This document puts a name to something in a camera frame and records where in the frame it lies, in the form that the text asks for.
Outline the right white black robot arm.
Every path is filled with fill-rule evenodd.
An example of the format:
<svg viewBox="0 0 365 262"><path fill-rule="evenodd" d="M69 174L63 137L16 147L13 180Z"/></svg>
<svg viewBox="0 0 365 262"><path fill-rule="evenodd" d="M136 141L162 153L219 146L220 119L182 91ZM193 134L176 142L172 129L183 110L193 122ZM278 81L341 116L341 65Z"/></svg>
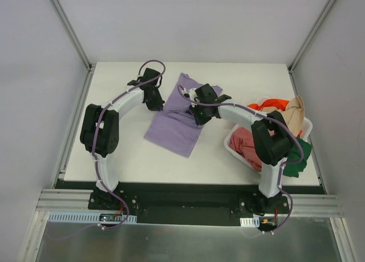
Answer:
<svg viewBox="0 0 365 262"><path fill-rule="evenodd" d="M257 208L270 213L277 206L276 195L281 189L282 169L293 146L300 146L278 111L260 112L235 103L226 94L217 95L213 87L182 88L180 95L190 102L189 111L198 126L212 118L225 119L252 133L255 152L262 162Z"/></svg>

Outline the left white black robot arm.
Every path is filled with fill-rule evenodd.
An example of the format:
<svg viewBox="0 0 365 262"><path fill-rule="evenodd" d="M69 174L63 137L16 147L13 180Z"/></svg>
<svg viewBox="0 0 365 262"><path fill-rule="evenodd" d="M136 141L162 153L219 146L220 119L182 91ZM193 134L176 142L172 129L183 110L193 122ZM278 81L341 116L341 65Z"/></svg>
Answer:
<svg viewBox="0 0 365 262"><path fill-rule="evenodd" d="M105 105L89 104L86 107L80 142L94 161L96 186L105 193L100 202L108 210L117 209L120 195L114 192L119 180L110 164L111 154L116 150L120 136L119 124L134 107L145 104L152 111L162 111L165 101L159 92L163 74L146 68L136 80L127 83L122 94Z"/></svg>

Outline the purple t shirt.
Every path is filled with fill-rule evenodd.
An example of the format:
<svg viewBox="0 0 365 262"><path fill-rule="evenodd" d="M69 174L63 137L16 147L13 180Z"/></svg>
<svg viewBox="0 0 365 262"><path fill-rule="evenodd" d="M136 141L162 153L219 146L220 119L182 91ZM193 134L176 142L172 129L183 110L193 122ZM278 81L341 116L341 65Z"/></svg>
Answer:
<svg viewBox="0 0 365 262"><path fill-rule="evenodd" d="M162 111L156 113L144 138L168 151L190 157L202 127L198 126L191 112L190 103L183 99L177 86L199 88L202 84L181 73Z"/></svg>

